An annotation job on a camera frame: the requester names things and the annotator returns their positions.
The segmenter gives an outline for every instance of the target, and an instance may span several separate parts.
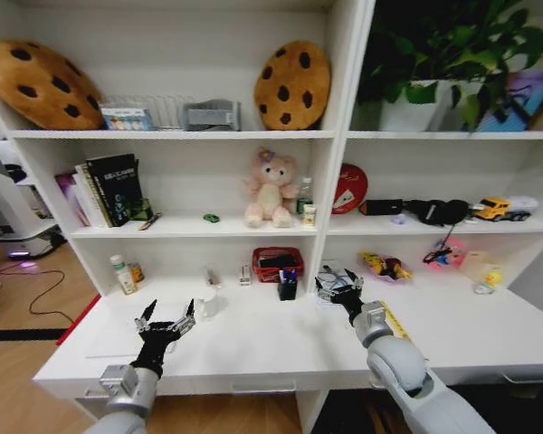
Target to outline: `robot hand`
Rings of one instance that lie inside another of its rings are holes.
[[[155,310],[157,301],[153,301],[144,311],[141,318],[135,319],[138,335],[143,339],[143,347],[137,360],[131,363],[135,368],[147,368],[157,374],[163,375],[163,357],[169,344],[178,340],[195,325],[193,313],[194,300],[191,300],[185,315],[178,321],[149,323]]]

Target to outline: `pink teddy bear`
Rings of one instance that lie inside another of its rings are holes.
[[[260,147],[252,161],[252,178],[244,182],[245,192],[255,199],[245,210],[245,224],[258,228],[262,220],[271,220],[276,228],[289,228],[291,215],[284,199],[298,195],[297,185],[291,184],[295,174],[293,156],[276,156]]]

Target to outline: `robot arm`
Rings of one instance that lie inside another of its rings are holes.
[[[356,275],[346,270],[354,282]],[[447,388],[409,341],[393,336],[380,302],[363,304],[358,288],[331,295],[348,311],[357,337],[368,350],[370,370],[388,389],[414,434],[495,434],[477,411]]]
[[[163,357],[167,346],[195,325],[191,300],[185,315],[176,322],[148,321],[157,301],[148,306],[141,318],[135,319],[143,347],[131,364],[107,366],[99,379],[109,394],[110,414],[85,431],[85,434],[144,434],[145,420],[157,395],[157,383],[163,375]]]

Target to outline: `red object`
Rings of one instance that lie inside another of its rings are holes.
[[[344,163],[340,169],[332,214],[343,214],[357,208],[368,191],[368,178],[364,171]]]
[[[280,269],[275,267],[264,268],[259,267],[260,259],[272,259],[281,255],[291,255],[298,264],[296,267],[284,267],[284,270],[296,270],[298,278],[303,276],[304,273],[304,259],[301,257],[300,251],[293,247],[262,247],[255,249],[252,255],[252,270],[253,274],[257,276],[260,282],[273,283],[280,281],[280,275],[278,274]]]
[[[74,322],[71,324],[69,328],[66,329],[66,332],[59,337],[58,341],[56,341],[56,346],[62,345],[62,343],[66,340],[67,337],[72,333],[72,331],[76,328],[78,324],[81,323],[82,319],[91,311],[91,309],[94,307],[94,305],[97,304],[97,302],[100,300],[100,294],[97,294],[93,300],[84,308],[84,310],[81,312],[78,318],[74,320]]]

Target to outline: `toy truck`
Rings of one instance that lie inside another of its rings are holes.
[[[524,222],[538,207],[537,200],[528,196],[511,196],[504,199],[488,196],[480,204],[483,208],[478,210],[475,216],[491,222],[503,220]]]

